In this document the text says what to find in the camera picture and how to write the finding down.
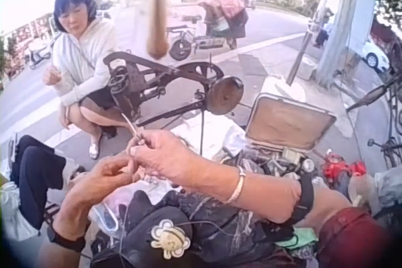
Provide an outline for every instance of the forearm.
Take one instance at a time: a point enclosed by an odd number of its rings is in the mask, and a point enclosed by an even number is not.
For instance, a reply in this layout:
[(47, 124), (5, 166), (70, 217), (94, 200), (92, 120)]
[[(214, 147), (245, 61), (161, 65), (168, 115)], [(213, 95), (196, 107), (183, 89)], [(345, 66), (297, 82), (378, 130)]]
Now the forearm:
[[(203, 159), (201, 166), (198, 164), (196, 168), (202, 170), (202, 177), (197, 177), (194, 190), (223, 202), (232, 196), (240, 177), (236, 167)], [(246, 174), (241, 194), (233, 205), (275, 223), (287, 221), (300, 197), (299, 182), (257, 173)]]
[(84, 97), (89, 95), (91, 92), (102, 89), (106, 87), (109, 82), (110, 76), (104, 75), (103, 77), (92, 77), (86, 80), (84, 83), (75, 86), (69, 93), (61, 96), (61, 102), (64, 106), (72, 105)]
[[(74, 241), (85, 235), (89, 208), (73, 196), (66, 196), (53, 222), (53, 229), (63, 238)], [(37, 267), (74, 268), (78, 267), (80, 254), (53, 244), (46, 238), (41, 246)]]

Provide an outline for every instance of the black shorts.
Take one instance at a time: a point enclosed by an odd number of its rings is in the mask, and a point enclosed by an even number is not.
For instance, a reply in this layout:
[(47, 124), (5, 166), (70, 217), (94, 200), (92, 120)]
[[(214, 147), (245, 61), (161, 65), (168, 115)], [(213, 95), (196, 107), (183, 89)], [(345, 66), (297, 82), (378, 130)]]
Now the black shorts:
[(81, 103), (84, 99), (90, 99), (92, 100), (97, 106), (100, 108), (103, 108), (105, 110), (116, 107), (116, 103), (113, 99), (111, 90), (109, 87), (105, 87), (99, 90), (96, 90), (94, 92), (91, 92), (89, 95), (84, 97), (82, 100), (80, 100), (79, 105), (81, 106)]

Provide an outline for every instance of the pavement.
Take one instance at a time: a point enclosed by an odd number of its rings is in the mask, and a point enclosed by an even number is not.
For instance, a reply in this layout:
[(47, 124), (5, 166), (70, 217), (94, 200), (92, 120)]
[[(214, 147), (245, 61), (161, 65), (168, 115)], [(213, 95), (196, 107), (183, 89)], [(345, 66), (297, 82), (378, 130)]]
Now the pavement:
[[(149, 58), (144, 43), (148, 28), (146, 17), (138, 14), (133, 8), (127, 8), (112, 15), (112, 18), (116, 22), (121, 48), (130, 49), (134, 54)], [(175, 25), (182, 22), (180, 18), (172, 17), (168, 23)], [(225, 74), (235, 75), (244, 82), (245, 91), (241, 103), (245, 106), (237, 106), (233, 113), (228, 115), (231, 119), (238, 124), (246, 124), (250, 113), (249, 106), (261, 91), (266, 76), (274, 73), (284, 76), (288, 74), (301, 46), (306, 24), (305, 18), (256, 9), (249, 12), (247, 37), (238, 41), (238, 49), (228, 51), (227, 48), (222, 48), (212, 52), (212, 61), (220, 66)], [(321, 52), (309, 47), (307, 56), (319, 60)], [(206, 60), (208, 57), (209, 52), (200, 51), (188, 60)], [(165, 57), (162, 63), (173, 63), (173, 60)], [(6, 112), (0, 117), (1, 154), (6, 154), (6, 143), (10, 134), (16, 131), (19, 136), (31, 134), (48, 145), (57, 147), (66, 156), (91, 169), (94, 162), (88, 155), (89, 137), (75, 127), (69, 131), (62, 129), (57, 120), (58, 99), (52, 89), (41, 83), (42, 71), (43, 67), (25, 70), (0, 96), (0, 107)], [(363, 91), (368, 91), (379, 83), (375, 73), (365, 65), (359, 66), (356, 78), (360, 77), (363, 79), (357, 86)], [(384, 103), (376, 102), (369, 107), (357, 109), (348, 116), (344, 109), (353, 103), (350, 96), (335, 88), (324, 90), (299, 78), (296, 78), (296, 81), (305, 89), (308, 103), (331, 110), (337, 116), (337, 122), (317, 144), (317, 150), (325, 153), (330, 148), (350, 163), (363, 159), (371, 173), (382, 170), (384, 161), (381, 153), (377, 149), (368, 148), (367, 140), (374, 138), (381, 142), (386, 139), (388, 113)], [(167, 94), (160, 100), (153, 99), (143, 104), (142, 113), (150, 117), (187, 104), (193, 99), (196, 88), (199, 88), (196, 83), (178, 79), (168, 86)], [(155, 122), (148, 128), (160, 128), (168, 121)], [(176, 121), (170, 128), (180, 122)], [(102, 141), (100, 157), (125, 148), (130, 135), (125, 129), (119, 129), (118, 133), (114, 139)], [(3, 170), (6, 158), (2, 156), (1, 159)], [(52, 201), (61, 201), (62, 198), (62, 192), (49, 193), (49, 199)], [(24, 256), (29, 261), (37, 254), (39, 240), (41, 238), (33, 238), (18, 247), (23, 248)]]

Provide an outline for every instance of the red object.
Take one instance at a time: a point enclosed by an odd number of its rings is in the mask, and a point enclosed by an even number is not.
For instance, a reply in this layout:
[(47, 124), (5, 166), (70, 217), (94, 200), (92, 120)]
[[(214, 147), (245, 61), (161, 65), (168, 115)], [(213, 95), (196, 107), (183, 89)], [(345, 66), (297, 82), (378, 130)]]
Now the red object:
[(332, 216), (318, 236), (317, 260), (325, 268), (382, 267), (373, 265), (391, 238), (364, 210), (345, 208)]
[(322, 173), (325, 176), (330, 186), (333, 186), (341, 172), (346, 171), (349, 176), (362, 176), (367, 173), (366, 166), (362, 161), (356, 161), (352, 164), (347, 164), (342, 156), (334, 153), (329, 153), (325, 157), (325, 163), (321, 166)]
[(232, 19), (246, 6), (242, 0), (199, 0), (198, 5), (207, 4), (213, 8), (221, 8), (227, 19)]

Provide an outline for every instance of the bangle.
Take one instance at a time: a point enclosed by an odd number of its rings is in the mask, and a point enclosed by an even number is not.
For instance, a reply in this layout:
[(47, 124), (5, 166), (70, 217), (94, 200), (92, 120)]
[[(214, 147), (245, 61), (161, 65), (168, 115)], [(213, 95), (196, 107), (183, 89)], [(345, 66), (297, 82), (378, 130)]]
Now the bangle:
[(236, 188), (234, 189), (232, 196), (226, 202), (224, 202), (225, 205), (236, 201), (239, 198), (241, 190), (243, 189), (244, 178), (246, 177), (246, 173), (244, 172), (244, 169), (241, 166), (237, 166), (237, 168), (239, 169), (239, 176), (240, 176), (239, 182)]

